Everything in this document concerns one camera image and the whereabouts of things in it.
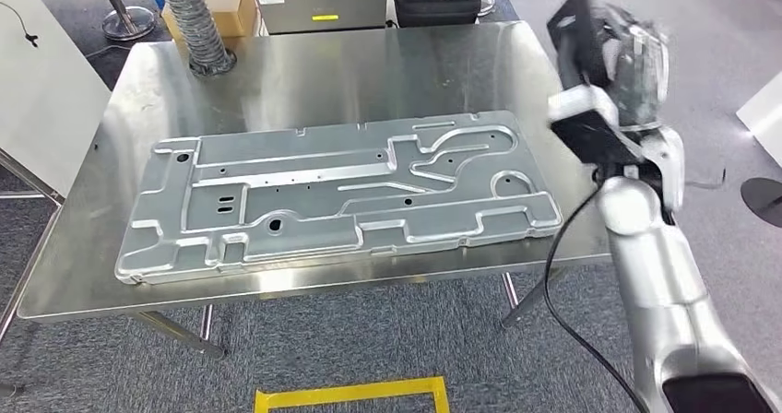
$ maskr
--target black case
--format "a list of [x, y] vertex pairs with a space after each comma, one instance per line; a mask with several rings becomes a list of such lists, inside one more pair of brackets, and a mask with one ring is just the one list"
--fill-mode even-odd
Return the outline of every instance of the black case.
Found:
[[394, 0], [400, 28], [471, 24], [480, 11], [480, 0]]

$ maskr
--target tabletop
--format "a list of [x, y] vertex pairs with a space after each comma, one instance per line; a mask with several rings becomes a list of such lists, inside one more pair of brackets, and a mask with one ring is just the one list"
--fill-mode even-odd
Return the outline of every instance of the tabletop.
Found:
[[[561, 86], [525, 22], [253, 38], [230, 73], [194, 77], [173, 42], [133, 47], [76, 182], [46, 237], [18, 315], [38, 322], [277, 298], [324, 289], [468, 277], [541, 266], [551, 238], [135, 286], [114, 263], [151, 146], [177, 136], [363, 123], [508, 110], [563, 215], [594, 185], [548, 129]], [[609, 257], [588, 209], [560, 244], [557, 266]]]

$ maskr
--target gray carpet floor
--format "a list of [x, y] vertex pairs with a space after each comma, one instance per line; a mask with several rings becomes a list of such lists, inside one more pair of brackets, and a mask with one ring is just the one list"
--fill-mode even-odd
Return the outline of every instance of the gray carpet floor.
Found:
[[[106, 44], [99, 26], [109, 10], [105, 0], [44, 1], [84, 53]], [[782, 277], [776, 259], [782, 230], [746, 210], [738, 190], [746, 178], [780, 179], [782, 171], [733, 113], [782, 68], [782, 1], [609, 1], [671, 27], [674, 62], [664, 116], [685, 139], [690, 177], [708, 181], [722, 167], [729, 171], [720, 190], [688, 189], [680, 221], [727, 329], [779, 391], [782, 358], [775, 346], [782, 313], [776, 307]], [[151, 0], [127, 2], [151, 7]], [[515, 8], [543, 37], [545, 20], [559, 3], [510, 0], [513, 7], [503, 4], [501, 14]], [[123, 62], [123, 51], [110, 51], [93, 64], [113, 86]], [[12, 181], [0, 172], [0, 190], [18, 187]], [[0, 201], [0, 301], [7, 299], [50, 210], [41, 202]], [[536, 278], [533, 272], [517, 275], [518, 290]], [[610, 268], [575, 270], [556, 286], [554, 299], [629, 375], [629, 338]], [[542, 307], [511, 331], [497, 324], [506, 310], [499, 277], [220, 306], [213, 334], [231, 351], [221, 361], [127, 318], [18, 320], [0, 348], [0, 382], [24, 383], [30, 391], [0, 400], [0, 411], [247, 412], [255, 389], [432, 375], [445, 377], [455, 412], [631, 410], [616, 384]], [[197, 310], [167, 314], [196, 329]], [[432, 405], [428, 396], [408, 396], [290, 411], [432, 411]]]

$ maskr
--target cardboard box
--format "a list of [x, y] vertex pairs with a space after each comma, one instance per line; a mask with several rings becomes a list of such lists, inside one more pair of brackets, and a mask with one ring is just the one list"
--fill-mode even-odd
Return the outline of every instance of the cardboard box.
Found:
[[[255, 35], [255, 20], [258, 9], [255, 0], [207, 0], [207, 7], [223, 38], [252, 37]], [[173, 14], [166, 5], [162, 12], [163, 20], [175, 41], [182, 40], [182, 33], [176, 26]]]

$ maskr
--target black round base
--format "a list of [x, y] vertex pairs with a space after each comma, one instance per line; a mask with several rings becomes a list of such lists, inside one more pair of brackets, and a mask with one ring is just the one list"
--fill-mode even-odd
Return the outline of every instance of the black round base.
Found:
[[782, 228], [782, 183], [752, 178], [741, 185], [741, 198], [758, 218]]

